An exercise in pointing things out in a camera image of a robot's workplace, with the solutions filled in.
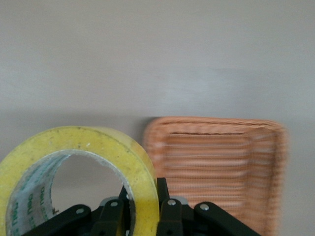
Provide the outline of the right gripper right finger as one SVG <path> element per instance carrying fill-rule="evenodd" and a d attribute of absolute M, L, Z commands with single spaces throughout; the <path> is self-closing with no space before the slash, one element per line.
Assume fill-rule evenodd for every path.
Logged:
<path fill-rule="evenodd" d="M 167 181 L 157 179 L 159 200 L 158 236 L 257 236 L 259 233 L 212 202 L 191 208 L 172 198 Z"/>

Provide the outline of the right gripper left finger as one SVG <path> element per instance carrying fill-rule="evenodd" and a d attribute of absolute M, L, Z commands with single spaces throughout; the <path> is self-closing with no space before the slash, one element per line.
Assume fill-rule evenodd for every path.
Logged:
<path fill-rule="evenodd" d="M 24 233 L 25 236 L 124 236 L 130 229 L 129 196 L 124 187 L 94 211 L 74 205 Z"/>

